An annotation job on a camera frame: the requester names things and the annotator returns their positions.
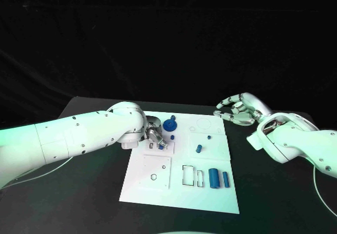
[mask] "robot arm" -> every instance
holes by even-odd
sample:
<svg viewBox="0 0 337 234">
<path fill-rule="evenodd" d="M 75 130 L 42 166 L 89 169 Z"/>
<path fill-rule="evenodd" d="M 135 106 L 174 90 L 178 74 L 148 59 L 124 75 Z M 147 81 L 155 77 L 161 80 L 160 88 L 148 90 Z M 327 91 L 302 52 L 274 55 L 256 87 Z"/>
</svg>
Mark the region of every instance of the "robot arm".
<svg viewBox="0 0 337 234">
<path fill-rule="evenodd" d="M 108 111 L 1 130 L 0 188 L 22 173 L 52 162 L 86 154 L 115 142 L 121 143 L 122 149 L 137 148 L 144 139 L 167 145 L 160 120 L 147 117 L 131 102 L 118 103 Z"/>
<path fill-rule="evenodd" d="M 213 114 L 243 126 L 258 121 L 256 131 L 248 136 L 253 148 L 263 148 L 279 163 L 302 156 L 323 173 L 337 178 L 337 131 L 320 131 L 297 114 L 274 114 L 263 102 L 249 93 L 226 98 L 216 107 L 222 108 L 232 102 L 236 102 L 232 106 L 233 114 L 220 111 L 214 111 Z"/>
</svg>

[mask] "black curtain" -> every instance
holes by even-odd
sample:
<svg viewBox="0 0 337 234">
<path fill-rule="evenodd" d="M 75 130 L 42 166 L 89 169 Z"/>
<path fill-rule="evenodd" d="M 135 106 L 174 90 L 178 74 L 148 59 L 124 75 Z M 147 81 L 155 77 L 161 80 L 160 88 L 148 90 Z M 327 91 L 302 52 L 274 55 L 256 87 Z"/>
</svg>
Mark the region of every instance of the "black curtain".
<svg viewBox="0 0 337 234">
<path fill-rule="evenodd" d="M 58 118 L 75 96 L 214 106 L 242 92 L 335 127 L 325 12 L 53 2 L 0 6 L 1 128 Z"/>
</svg>

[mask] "black table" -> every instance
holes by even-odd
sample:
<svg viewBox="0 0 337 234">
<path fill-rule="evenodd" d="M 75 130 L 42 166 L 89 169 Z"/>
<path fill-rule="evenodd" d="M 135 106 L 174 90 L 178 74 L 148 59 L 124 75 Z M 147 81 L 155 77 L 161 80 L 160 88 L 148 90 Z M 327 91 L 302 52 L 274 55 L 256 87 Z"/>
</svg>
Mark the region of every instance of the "black table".
<svg viewBox="0 0 337 234">
<path fill-rule="evenodd" d="M 106 110 L 119 101 L 75 97 L 59 118 Z M 212 115 L 214 110 L 210 106 L 135 103 L 144 111 Z M 337 218 L 315 194 L 311 164 L 299 157 L 279 164 L 263 150 L 256 151 L 246 141 L 255 128 L 256 124 L 242 127 L 225 121 L 240 214 L 119 202 L 131 150 L 115 144 L 76 156 L 47 176 L 6 190 L 0 233 L 335 233 Z M 63 162 L 46 165 L 27 177 Z M 337 210 L 337 180 L 317 172 L 317 184 Z"/>
</svg>

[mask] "blue object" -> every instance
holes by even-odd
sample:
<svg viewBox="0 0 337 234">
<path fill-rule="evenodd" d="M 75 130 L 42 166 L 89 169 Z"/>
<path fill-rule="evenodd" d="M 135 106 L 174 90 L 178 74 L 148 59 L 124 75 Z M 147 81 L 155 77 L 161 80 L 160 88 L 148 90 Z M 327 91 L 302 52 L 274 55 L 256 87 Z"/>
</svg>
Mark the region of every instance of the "blue object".
<svg viewBox="0 0 337 234">
<path fill-rule="evenodd" d="M 209 169 L 209 187 L 217 189 L 220 187 L 219 171 L 214 168 Z"/>
<path fill-rule="evenodd" d="M 177 128 L 176 116 L 171 116 L 170 119 L 166 120 L 163 124 L 163 128 L 164 130 L 167 130 L 167 132 L 171 132 L 176 130 Z"/>
<path fill-rule="evenodd" d="M 202 145 L 197 145 L 196 152 L 197 152 L 197 153 L 202 152 Z"/>
<path fill-rule="evenodd" d="M 223 182 L 225 182 L 225 188 L 229 188 L 229 181 L 227 181 L 227 174 L 223 172 Z"/>
</svg>

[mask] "robotic hand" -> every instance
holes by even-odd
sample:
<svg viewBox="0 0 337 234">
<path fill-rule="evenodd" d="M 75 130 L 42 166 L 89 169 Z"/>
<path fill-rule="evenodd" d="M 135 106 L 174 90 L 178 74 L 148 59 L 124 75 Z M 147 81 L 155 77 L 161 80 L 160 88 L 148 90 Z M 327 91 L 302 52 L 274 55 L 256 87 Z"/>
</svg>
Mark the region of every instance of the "robotic hand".
<svg viewBox="0 0 337 234">
<path fill-rule="evenodd" d="M 214 111 L 213 115 L 242 126 L 258 121 L 256 131 L 248 136 L 253 148 L 263 148 L 279 163 L 297 156 L 304 157 L 324 174 L 337 178 L 337 131 L 320 131 L 297 114 L 274 113 L 251 93 L 226 98 L 217 109 L 230 103 L 233 113 Z"/>
<path fill-rule="evenodd" d="M 52 162 L 115 142 L 122 149 L 137 148 L 142 140 L 167 146 L 160 119 L 145 116 L 131 102 L 119 102 L 106 111 L 0 130 L 0 188 L 23 173 Z"/>
</svg>

